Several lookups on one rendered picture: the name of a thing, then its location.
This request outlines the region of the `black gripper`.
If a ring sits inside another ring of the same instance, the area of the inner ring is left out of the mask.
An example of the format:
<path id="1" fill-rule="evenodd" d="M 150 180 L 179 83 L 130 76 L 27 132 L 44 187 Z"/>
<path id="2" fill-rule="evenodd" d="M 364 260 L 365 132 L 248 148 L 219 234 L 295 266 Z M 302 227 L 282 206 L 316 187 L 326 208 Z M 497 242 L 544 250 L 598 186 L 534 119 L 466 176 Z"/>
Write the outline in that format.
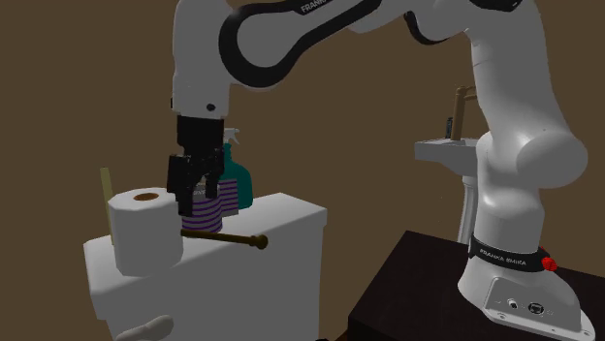
<path id="1" fill-rule="evenodd" d="M 224 172 L 224 120 L 179 115 L 176 129 L 183 154 L 169 157 L 167 191 L 175 195 L 178 214 L 191 217 L 193 192 L 204 175 L 200 162 L 207 162 L 206 198 L 218 197 L 218 183 Z"/>

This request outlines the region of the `purple white striped cup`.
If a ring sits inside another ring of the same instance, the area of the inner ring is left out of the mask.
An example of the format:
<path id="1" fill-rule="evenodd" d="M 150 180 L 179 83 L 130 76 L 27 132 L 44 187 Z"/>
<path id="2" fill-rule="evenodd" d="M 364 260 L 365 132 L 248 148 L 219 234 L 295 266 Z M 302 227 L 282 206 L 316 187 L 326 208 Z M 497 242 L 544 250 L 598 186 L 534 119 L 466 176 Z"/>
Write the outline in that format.
<path id="1" fill-rule="evenodd" d="M 193 192 L 192 215 L 182 216 L 182 227 L 192 231 L 219 233 L 222 230 L 222 219 L 238 214 L 239 192 L 234 178 L 218 182 L 216 199 L 206 196 L 206 181 L 202 179 Z"/>

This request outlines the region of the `teal spray bottle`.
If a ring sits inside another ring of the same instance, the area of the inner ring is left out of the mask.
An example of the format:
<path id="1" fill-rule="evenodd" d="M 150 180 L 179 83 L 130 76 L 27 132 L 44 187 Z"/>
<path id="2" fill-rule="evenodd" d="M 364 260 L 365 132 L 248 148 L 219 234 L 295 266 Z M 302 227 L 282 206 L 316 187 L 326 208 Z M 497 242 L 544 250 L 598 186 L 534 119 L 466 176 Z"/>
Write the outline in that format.
<path id="1" fill-rule="evenodd" d="M 238 143 L 239 129 L 225 128 L 223 139 L 224 171 L 219 179 L 220 199 L 224 216 L 236 215 L 253 203 L 250 172 L 232 158 L 232 141 Z"/>

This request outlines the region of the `brown wooden stick with knob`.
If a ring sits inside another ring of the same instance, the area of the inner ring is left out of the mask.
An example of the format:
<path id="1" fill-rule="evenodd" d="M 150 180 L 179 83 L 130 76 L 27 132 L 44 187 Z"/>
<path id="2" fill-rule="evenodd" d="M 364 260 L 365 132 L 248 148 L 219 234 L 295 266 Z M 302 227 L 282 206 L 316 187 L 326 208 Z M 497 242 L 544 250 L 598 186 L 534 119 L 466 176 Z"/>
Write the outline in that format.
<path id="1" fill-rule="evenodd" d="M 199 239 L 208 239 L 208 240 L 218 240 L 239 244 L 246 244 L 252 247 L 256 247 L 260 250 L 264 250 L 269 245 L 269 239 L 263 235 L 235 235 L 228 233 L 218 233 L 218 232 L 204 232 L 204 231 L 193 231 L 187 229 L 181 229 L 180 235 L 188 238 L 199 238 Z"/>

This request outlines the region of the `white toilet paper roll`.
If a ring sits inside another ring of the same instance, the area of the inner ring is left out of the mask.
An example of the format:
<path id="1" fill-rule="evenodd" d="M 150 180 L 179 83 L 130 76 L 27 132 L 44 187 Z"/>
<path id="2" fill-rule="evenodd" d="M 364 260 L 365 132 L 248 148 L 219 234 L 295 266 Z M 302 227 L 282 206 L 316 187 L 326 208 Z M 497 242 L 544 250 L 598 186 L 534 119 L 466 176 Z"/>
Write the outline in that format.
<path id="1" fill-rule="evenodd" d="M 146 277 L 181 261 L 181 218 L 175 195 L 142 188 L 108 201 L 116 267 L 125 276 Z"/>

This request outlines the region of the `yellowish flat stick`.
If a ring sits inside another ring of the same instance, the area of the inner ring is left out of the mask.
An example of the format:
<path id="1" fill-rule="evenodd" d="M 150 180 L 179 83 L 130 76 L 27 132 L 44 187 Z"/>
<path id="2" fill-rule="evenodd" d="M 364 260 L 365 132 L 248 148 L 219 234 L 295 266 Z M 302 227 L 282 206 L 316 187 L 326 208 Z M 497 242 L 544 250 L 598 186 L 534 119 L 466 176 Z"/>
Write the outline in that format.
<path id="1" fill-rule="evenodd" d="M 105 205 L 105 209 L 106 209 L 106 213 L 107 213 L 107 220 L 108 220 L 111 242 L 113 242 L 113 233 L 112 233 L 112 229 L 111 229 L 111 211 L 110 211 L 110 207 L 109 207 L 109 200 L 113 197 L 113 192 L 112 192 L 112 186 L 111 186 L 111 174 L 110 174 L 110 170 L 107 167 L 100 168 L 100 178 L 101 178 L 104 205 Z"/>

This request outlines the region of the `white toilet tank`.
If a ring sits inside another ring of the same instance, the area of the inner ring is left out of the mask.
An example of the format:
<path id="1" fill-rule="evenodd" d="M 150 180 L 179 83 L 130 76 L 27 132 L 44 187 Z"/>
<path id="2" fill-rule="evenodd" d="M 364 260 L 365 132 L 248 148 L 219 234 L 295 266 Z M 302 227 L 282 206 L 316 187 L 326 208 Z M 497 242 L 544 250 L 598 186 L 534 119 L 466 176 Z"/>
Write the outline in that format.
<path id="1" fill-rule="evenodd" d="M 223 221 L 224 233 L 265 235 L 260 250 L 186 238 L 181 261 L 154 277 L 122 275 L 107 236 L 83 245 L 89 291 L 112 336 L 168 315 L 163 341 L 317 341 L 328 211 L 283 193 Z"/>

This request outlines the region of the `dark robot stand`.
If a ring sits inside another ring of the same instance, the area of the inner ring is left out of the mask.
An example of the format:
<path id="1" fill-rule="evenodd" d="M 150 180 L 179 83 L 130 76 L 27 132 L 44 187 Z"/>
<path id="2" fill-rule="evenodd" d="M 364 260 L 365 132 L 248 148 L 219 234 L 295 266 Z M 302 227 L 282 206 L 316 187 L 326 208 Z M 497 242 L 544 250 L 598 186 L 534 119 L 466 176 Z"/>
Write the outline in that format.
<path id="1" fill-rule="evenodd" d="M 554 341 L 493 322 L 460 294 L 467 252 L 405 232 L 349 314 L 347 341 Z"/>

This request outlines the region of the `brown faucet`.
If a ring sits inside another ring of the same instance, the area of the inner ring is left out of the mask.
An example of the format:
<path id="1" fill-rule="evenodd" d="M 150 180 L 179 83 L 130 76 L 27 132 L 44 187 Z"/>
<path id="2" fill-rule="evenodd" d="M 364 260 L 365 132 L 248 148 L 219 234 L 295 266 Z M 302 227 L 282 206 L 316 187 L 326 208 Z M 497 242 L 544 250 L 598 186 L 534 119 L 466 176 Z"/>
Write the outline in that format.
<path id="1" fill-rule="evenodd" d="M 452 120 L 451 140 L 462 139 L 462 127 L 464 121 L 464 111 L 467 101 L 476 100 L 477 95 L 474 93 L 475 86 L 460 86 L 456 89 L 454 99 L 454 110 Z"/>

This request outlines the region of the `white pedestal sink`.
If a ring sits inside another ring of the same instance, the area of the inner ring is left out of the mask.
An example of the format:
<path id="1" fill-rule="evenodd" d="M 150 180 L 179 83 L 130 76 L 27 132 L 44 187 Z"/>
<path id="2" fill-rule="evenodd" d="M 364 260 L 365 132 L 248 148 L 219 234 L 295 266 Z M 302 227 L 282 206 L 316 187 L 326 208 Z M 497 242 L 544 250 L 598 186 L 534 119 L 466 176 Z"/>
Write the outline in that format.
<path id="1" fill-rule="evenodd" d="M 414 143 L 418 161 L 435 162 L 462 178 L 462 217 L 457 242 L 468 245 L 474 232 L 478 204 L 476 144 L 478 139 L 430 139 Z"/>

